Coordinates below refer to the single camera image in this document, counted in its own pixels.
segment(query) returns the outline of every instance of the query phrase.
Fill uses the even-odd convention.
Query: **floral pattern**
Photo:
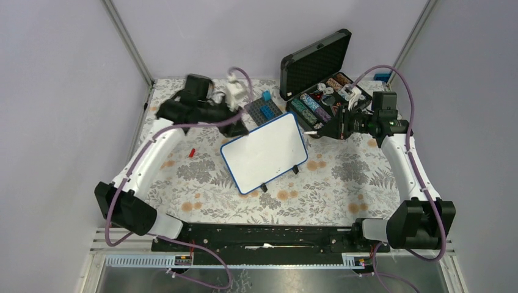
[[[215,80],[222,90],[224,80]],[[252,80],[254,97],[269,90],[285,111],[279,82]],[[158,107],[183,87],[183,79],[160,79],[140,141],[145,139]],[[362,81],[369,93],[384,90],[380,82]],[[248,99],[241,105],[249,103]],[[245,114],[245,125],[256,128]],[[169,154],[149,191],[147,202],[161,212],[187,222],[281,225],[351,225],[357,217],[386,217],[399,206],[399,194],[390,166],[368,135],[345,141],[304,137],[309,159],[298,175],[288,172],[268,184],[268,192],[241,195],[219,152],[228,139],[215,128],[191,129]],[[195,148],[194,157],[189,153]]]

